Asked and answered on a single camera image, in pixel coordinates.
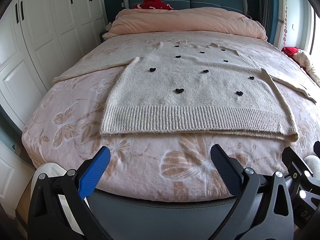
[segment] black heart applique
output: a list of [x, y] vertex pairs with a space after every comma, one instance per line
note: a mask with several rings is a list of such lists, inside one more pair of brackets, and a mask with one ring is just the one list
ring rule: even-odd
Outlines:
[[179, 94], [182, 93], [183, 91], [184, 91], [183, 88], [180, 88], [180, 89], [179, 89], [179, 88], [176, 88], [176, 92], [179, 93]]

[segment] white wardrobe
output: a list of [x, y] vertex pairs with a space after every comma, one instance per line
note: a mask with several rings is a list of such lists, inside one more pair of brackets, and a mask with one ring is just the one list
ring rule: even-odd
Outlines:
[[0, 104], [23, 130], [52, 79], [100, 44], [103, 0], [13, 0], [0, 20]]

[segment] blue gripper pad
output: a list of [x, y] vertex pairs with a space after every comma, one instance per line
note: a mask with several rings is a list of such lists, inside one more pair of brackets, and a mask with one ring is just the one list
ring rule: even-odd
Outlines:
[[79, 179], [78, 193], [82, 199], [90, 196], [110, 162], [111, 154], [107, 147], [102, 147], [88, 169]]
[[218, 144], [211, 147], [210, 157], [229, 192], [239, 198], [242, 193], [242, 181], [235, 167], [230, 162], [231, 158], [228, 157]]

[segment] bed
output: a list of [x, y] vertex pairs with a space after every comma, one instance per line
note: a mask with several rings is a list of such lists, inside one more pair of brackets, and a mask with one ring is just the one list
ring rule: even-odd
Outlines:
[[[124, 0], [124, 3], [130, 7], [141, 1]], [[165, 1], [178, 9], [194, 10], [211, 5], [219, 8], [215, 9], [219, 12], [224, 9], [240, 11], [237, 14], [242, 14], [241, 21], [251, 21], [245, 17], [247, 9], [244, 0], [197, 0], [200, 3], [195, 3], [196, 0]], [[261, 25], [254, 24], [264, 31]], [[114, 31], [113, 34], [111, 30], [105, 42], [73, 67], [81, 69], [96, 65], [96, 69], [56, 80], [23, 130], [23, 144], [36, 168], [49, 162], [57, 163], [65, 170], [78, 168], [101, 146], [107, 146], [112, 154], [111, 161], [98, 189], [136, 199], [197, 202], [230, 196], [210, 161], [210, 148], [215, 143], [219, 143], [243, 167], [251, 167], [257, 173], [266, 175], [275, 171], [287, 174], [281, 161], [281, 153], [287, 146], [302, 158], [313, 154], [313, 144], [320, 137], [320, 101], [315, 103], [280, 82], [275, 84], [292, 111], [299, 134], [299, 139], [294, 142], [203, 131], [101, 135], [101, 119], [108, 95], [126, 69], [125, 65], [104, 69], [105, 62], [113, 55], [130, 54], [130, 51], [159, 42], [178, 44], [186, 41], [196, 46], [214, 43], [221, 48], [236, 50], [254, 59], [257, 64], [266, 66], [267, 71], [290, 78], [315, 97], [320, 94], [320, 88], [305, 72], [263, 37], [241, 35], [234, 29], [226, 33], [160, 30], [144, 33]]]

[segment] white cabinet door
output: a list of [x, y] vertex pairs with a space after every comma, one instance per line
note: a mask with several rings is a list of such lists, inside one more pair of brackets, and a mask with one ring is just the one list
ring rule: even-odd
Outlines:
[[69, 68], [83, 56], [74, 0], [49, 0], [54, 27]]
[[13, 0], [0, 20], [0, 104], [23, 130], [47, 90], [24, 43], [19, 9]]
[[0, 203], [16, 209], [35, 170], [0, 141]]
[[91, 5], [92, 17], [94, 19], [96, 37], [98, 38], [98, 40], [100, 40], [99, 34], [106, 30], [106, 24], [107, 24], [104, 1], [92, 0], [90, 5]]
[[95, 27], [95, 16], [91, 0], [73, 0], [77, 23], [83, 43], [84, 54], [89, 53], [100, 44]]
[[49, 0], [19, 0], [21, 28], [32, 62], [45, 87], [68, 69], [53, 25]]

